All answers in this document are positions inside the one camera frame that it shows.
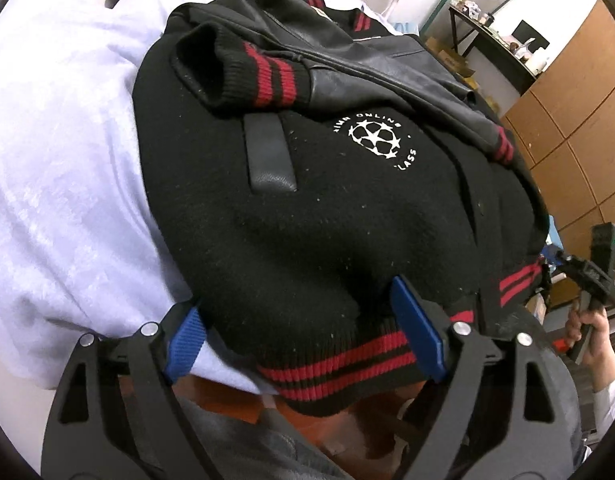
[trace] ribbed cuff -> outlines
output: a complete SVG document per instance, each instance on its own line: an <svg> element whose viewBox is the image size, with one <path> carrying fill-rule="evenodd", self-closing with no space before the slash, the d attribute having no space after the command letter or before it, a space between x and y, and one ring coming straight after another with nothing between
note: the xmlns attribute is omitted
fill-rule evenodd
<svg viewBox="0 0 615 480"><path fill-rule="evenodd" d="M269 56L215 23L202 25L177 44L172 65L182 81L211 110L247 112L304 107L308 69Z"/></svg>

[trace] white logo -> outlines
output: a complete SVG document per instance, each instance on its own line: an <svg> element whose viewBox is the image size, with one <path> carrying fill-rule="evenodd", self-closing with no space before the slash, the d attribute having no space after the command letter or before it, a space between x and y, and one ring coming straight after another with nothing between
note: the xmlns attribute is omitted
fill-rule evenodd
<svg viewBox="0 0 615 480"><path fill-rule="evenodd" d="M400 148L401 139L395 136L394 128L385 123L361 121L356 126L350 126L348 136L375 155L385 158L395 158L397 148Z"/></svg>
<svg viewBox="0 0 615 480"><path fill-rule="evenodd" d="M396 134L401 124L389 117L373 113L356 114L352 117L344 117L334 123L334 131L347 131L348 137L354 142L370 150L375 155L385 158L394 158L394 167L405 171L414 162L416 150L411 147L401 146L401 137ZM411 144L411 136L404 140ZM399 150L405 148L405 155Z"/></svg>

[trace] white bed sheet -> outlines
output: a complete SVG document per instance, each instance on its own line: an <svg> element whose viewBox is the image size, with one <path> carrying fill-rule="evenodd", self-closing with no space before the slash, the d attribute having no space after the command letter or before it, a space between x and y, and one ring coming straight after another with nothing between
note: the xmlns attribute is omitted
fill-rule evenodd
<svg viewBox="0 0 615 480"><path fill-rule="evenodd" d="M11 0L0 16L0 358L45 388L86 330L132 334L189 294L150 215L131 92L170 12L212 0L103 1ZM393 30L360 0L325 3ZM271 391L208 343L192 373Z"/></svg>

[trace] person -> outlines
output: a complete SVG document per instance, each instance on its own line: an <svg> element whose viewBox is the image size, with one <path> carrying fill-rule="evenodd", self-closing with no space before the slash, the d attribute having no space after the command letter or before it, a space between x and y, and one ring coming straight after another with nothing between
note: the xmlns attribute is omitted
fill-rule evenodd
<svg viewBox="0 0 615 480"><path fill-rule="evenodd" d="M579 313L575 304L565 324L568 346L572 347L581 339L583 324L594 327L583 364L591 371L596 430L599 438L603 438L615 419L615 353L609 341L607 312L602 309Z"/></svg>

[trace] hand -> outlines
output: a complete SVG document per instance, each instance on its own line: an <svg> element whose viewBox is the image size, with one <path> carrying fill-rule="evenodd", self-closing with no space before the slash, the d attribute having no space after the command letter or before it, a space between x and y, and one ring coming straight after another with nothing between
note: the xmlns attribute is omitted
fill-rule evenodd
<svg viewBox="0 0 615 480"><path fill-rule="evenodd" d="M600 359L606 358L608 352L614 355L609 342L607 312L603 308L602 310L586 310L579 314L578 305L574 304L565 324L565 342L570 348L581 339L581 325L584 323L594 327L590 344L583 354L583 364L592 368Z"/></svg>
<svg viewBox="0 0 615 480"><path fill-rule="evenodd" d="M570 310L565 324L565 342L572 347L581 339L583 323L594 327L590 336L590 344L583 354L583 364L590 368L592 387L595 392L607 388L615 380L615 353L609 341L609 321L607 312L602 310L586 310L578 313L578 305Z"/></svg>

